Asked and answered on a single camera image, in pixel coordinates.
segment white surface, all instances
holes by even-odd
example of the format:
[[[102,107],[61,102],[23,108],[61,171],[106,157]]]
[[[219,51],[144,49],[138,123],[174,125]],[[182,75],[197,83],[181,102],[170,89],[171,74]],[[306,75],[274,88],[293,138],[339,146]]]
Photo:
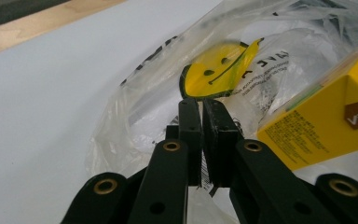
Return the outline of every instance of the white surface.
[[[130,0],[0,53],[0,223],[59,223],[107,98],[219,0]]]

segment yellow box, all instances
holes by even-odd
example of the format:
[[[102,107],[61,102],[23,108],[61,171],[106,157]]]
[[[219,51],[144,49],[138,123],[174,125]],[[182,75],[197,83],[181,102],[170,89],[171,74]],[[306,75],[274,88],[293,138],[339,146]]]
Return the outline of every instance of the yellow box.
[[[291,170],[358,150],[358,50],[263,123],[259,140]]]

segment black plastic part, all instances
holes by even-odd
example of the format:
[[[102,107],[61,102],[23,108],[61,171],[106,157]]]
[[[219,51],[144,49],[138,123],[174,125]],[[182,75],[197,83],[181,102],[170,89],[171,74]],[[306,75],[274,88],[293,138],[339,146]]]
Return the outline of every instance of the black plastic part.
[[[179,139],[188,146],[188,185],[200,186],[203,133],[199,104],[195,99],[179,103]]]
[[[187,156],[176,139],[156,145],[128,223],[186,223]]]
[[[341,223],[358,224],[358,182],[345,175],[320,175],[315,194]]]
[[[78,192],[62,224],[124,223],[121,215],[127,180],[124,176],[104,173],[91,178]]]
[[[179,126],[178,125],[167,125],[165,131],[165,139],[179,138]]]
[[[260,208],[240,175],[233,176],[229,198],[240,223],[257,223]]]
[[[117,220],[115,220],[113,223],[127,223],[133,208],[133,204],[135,203],[135,199],[138,196],[138,191],[141,187],[142,180],[144,179],[146,169],[147,167],[127,179],[127,188],[124,194],[125,199],[121,202],[121,214],[120,219],[118,219],[122,222],[117,222]]]
[[[265,144],[255,140],[241,140],[233,160],[246,186],[233,186],[231,200],[236,200],[235,189],[246,193],[244,189],[248,188],[260,209],[255,222],[246,216],[246,211],[242,211],[246,207],[246,199],[237,199],[234,208],[237,214],[242,214],[246,219],[241,223],[338,223]]]
[[[211,182],[219,188],[231,184],[231,157],[241,133],[226,107],[215,100],[203,101],[202,126],[205,134],[204,155]]]

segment wooden floor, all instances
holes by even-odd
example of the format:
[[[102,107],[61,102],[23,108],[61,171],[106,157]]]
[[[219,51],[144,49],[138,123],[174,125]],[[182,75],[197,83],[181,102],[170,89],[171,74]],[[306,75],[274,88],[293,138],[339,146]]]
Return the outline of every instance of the wooden floor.
[[[0,51],[124,1],[71,0],[0,25]]]

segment yellow smiley face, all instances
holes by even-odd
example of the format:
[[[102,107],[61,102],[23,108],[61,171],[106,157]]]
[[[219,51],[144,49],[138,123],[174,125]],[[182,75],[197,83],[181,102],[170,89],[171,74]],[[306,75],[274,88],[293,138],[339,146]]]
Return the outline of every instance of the yellow smiley face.
[[[229,96],[255,57],[259,42],[260,39],[251,46],[227,42],[202,52],[182,72],[182,96],[196,99]]]

